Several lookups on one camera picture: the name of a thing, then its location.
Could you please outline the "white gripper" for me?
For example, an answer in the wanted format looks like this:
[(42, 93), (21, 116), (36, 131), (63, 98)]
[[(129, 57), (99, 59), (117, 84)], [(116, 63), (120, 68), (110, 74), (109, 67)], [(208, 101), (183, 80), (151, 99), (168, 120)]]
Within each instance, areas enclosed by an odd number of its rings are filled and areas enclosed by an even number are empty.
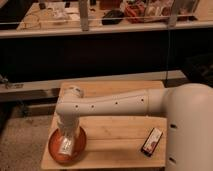
[(59, 124), (58, 125), (59, 128), (59, 132), (63, 135), (63, 136), (67, 136), (67, 137), (75, 137), (79, 135), (79, 125), (62, 125)]

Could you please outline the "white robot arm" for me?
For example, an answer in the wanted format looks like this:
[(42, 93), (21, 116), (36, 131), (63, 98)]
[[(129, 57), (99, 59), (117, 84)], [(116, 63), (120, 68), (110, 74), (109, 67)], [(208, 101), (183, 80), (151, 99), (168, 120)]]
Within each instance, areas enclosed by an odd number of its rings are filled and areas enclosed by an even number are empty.
[(56, 106), (59, 130), (73, 136), (85, 116), (151, 115), (167, 118), (165, 171), (213, 171), (213, 88), (184, 84), (85, 98), (74, 86)]

